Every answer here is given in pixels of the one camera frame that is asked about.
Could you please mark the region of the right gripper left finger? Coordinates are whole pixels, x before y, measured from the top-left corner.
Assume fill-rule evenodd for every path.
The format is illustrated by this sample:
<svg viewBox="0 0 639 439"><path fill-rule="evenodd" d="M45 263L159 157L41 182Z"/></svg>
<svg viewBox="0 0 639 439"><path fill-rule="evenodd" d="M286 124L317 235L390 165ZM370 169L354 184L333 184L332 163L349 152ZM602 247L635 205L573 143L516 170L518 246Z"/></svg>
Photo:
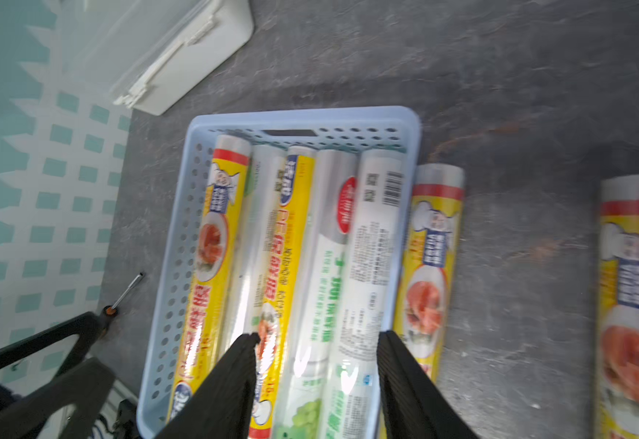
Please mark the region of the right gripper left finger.
<svg viewBox="0 0 639 439"><path fill-rule="evenodd" d="M256 384L256 333L242 334L226 351L182 412L159 438L246 438Z"/></svg>

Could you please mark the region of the yellow red wrap roll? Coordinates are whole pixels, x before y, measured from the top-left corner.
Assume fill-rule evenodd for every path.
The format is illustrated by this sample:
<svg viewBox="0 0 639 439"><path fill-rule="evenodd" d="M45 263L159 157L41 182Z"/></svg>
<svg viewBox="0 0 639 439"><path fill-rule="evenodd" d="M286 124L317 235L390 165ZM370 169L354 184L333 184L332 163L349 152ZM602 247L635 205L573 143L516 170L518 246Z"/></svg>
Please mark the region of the yellow red wrap roll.
<svg viewBox="0 0 639 439"><path fill-rule="evenodd" d="M466 174L447 164L417 167L392 330L431 382L447 329Z"/></svg>

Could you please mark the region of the clear green wrap roll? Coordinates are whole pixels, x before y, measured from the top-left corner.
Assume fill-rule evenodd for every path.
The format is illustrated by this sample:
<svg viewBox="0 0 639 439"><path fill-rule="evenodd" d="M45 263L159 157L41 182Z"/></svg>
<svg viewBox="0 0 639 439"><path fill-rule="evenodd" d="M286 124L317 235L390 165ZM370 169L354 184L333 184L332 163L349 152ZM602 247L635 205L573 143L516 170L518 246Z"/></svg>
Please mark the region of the clear green wrap roll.
<svg viewBox="0 0 639 439"><path fill-rule="evenodd" d="M240 233L222 326L220 353L257 330L266 285L286 150L255 145L244 190Z"/></svg>

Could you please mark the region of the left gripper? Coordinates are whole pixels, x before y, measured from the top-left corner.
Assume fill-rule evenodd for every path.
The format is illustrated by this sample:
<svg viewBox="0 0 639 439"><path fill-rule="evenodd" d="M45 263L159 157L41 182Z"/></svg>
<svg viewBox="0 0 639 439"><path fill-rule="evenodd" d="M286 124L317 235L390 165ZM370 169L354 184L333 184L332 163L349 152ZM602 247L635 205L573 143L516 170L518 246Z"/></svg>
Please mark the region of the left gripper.
<svg viewBox="0 0 639 439"><path fill-rule="evenodd" d="M86 312L0 348L0 438L89 438L116 381L90 354L105 332Z"/></svg>

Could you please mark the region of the white clear wrap roll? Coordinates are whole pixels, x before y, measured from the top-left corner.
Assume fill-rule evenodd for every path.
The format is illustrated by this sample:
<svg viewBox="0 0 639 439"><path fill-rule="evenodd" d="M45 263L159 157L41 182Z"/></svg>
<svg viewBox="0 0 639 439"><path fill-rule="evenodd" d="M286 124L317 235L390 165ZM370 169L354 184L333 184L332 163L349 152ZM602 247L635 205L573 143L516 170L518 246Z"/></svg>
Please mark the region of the white clear wrap roll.
<svg viewBox="0 0 639 439"><path fill-rule="evenodd" d="M361 438L369 424L404 157L402 151L378 148L361 154L320 438Z"/></svg>

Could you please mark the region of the yellow blue-label wrap roll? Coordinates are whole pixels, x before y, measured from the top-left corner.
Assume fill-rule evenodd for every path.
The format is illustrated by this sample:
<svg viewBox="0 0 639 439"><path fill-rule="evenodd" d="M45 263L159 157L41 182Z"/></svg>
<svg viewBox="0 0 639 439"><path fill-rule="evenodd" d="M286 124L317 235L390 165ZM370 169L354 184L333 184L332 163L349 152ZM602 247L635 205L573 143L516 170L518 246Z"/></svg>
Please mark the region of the yellow blue-label wrap roll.
<svg viewBox="0 0 639 439"><path fill-rule="evenodd" d="M639 438L639 175L602 184L596 438Z"/></svg>

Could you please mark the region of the white plastic storage box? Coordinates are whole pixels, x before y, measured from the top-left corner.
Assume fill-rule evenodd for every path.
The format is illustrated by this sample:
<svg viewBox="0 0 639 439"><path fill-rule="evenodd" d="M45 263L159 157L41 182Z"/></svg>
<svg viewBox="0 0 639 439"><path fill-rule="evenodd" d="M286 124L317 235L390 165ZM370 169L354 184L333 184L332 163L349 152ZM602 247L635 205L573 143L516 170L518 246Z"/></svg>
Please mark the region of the white plastic storage box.
<svg viewBox="0 0 639 439"><path fill-rule="evenodd" d="M253 35L244 0L61 1L63 72L114 105L163 115Z"/></svg>

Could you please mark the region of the white green wrap roll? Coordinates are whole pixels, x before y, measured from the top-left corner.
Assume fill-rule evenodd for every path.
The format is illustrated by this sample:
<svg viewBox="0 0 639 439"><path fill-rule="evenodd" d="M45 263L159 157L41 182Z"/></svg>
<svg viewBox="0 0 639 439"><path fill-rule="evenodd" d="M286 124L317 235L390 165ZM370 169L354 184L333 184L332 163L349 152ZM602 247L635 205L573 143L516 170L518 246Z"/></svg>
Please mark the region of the white green wrap roll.
<svg viewBox="0 0 639 439"><path fill-rule="evenodd" d="M273 438L314 438L341 295L359 155L347 149L317 154L297 299L289 329L290 355L275 410Z"/></svg>

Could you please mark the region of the black orange screwdriver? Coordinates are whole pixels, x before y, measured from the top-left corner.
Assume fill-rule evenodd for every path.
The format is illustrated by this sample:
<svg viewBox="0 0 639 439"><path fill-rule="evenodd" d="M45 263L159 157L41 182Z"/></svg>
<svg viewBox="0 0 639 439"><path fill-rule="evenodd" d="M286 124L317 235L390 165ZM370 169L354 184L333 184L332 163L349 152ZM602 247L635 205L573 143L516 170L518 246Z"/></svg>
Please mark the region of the black orange screwdriver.
<svg viewBox="0 0 639 439"><path fill-rule="evenodd" d="M146 274L143 272L138 273L135 278L130 282L127 288L124 290L118 299L112 303L112 305L107 305L102 309L102 312L99 316L100 322L102 324L102 332L100 338L103 338L105 334L109 331L112 323L116 319L119 313L119 307L125 298L142 282L142 280L146 277Z"/></svg>

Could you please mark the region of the yellow orange wrap roll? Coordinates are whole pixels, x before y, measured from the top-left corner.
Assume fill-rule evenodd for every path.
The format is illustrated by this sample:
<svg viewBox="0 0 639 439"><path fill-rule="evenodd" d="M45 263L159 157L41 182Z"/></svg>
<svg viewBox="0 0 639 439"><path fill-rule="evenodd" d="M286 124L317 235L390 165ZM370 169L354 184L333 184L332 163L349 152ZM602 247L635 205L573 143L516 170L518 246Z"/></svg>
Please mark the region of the yellow orange wrap roll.
<svg viewBox="0 0 639 439"><path fill-rule="evenodd" d="M194 274L171 390L169 422L191 401L218 358L251 153L252 145L242 138L217 137L200 216Z"/></svg>

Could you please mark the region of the light blue plastic basket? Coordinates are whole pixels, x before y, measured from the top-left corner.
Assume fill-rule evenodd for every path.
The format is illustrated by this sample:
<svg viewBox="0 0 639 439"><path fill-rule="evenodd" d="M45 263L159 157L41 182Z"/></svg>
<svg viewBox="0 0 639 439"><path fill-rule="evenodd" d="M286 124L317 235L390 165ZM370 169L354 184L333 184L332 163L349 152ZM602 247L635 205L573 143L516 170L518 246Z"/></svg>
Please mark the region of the light blue plastic basket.
<svg viewBox="0 0 639 439"><path fill-rule="evenodd" d="M180 173L161 274L151 320L149 346L139 393L138 431L144 438L156 437L165 427L165 417L174 386L175 356L180 345L184 310L189 294L191 265L203 207L213 146L221 134L244 137L261 144L305 145L315 148L353 146L359 149L390 146L405 150L400 217L395 234L395 253L390 262L388 294L381 329L394 322L410 216L410 199L422 140L422 123L404 106L304 109L255 113L199 115L189 124L183 145Z"/></svg>

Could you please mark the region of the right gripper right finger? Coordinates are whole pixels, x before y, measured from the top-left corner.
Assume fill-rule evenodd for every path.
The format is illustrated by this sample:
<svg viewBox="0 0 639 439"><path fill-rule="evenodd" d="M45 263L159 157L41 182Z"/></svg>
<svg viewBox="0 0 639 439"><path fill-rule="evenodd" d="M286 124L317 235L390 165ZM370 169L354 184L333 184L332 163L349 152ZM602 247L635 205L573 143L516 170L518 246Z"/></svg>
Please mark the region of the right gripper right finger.
<svg viewBox="0 0 639 439"><path fill-rule="evenodd" d="M475 438L394 331L379 334L381 409L389 438Z"/></svg>

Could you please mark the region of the yellow red-end wrap roll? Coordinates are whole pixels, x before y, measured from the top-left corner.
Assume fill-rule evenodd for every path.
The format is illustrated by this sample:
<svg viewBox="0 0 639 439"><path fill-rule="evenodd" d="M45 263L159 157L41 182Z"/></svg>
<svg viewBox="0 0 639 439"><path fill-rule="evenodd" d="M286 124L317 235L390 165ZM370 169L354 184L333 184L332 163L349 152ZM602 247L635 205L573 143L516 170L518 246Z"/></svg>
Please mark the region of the yellow red-end wrap roll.
<svg viewBox="0 0 639 439"><path fill-rule="evenodd" d="M317 151L291 146L281 179L257 334L250 438L269 438L286 361L288 331L310 205Z"/></svg>

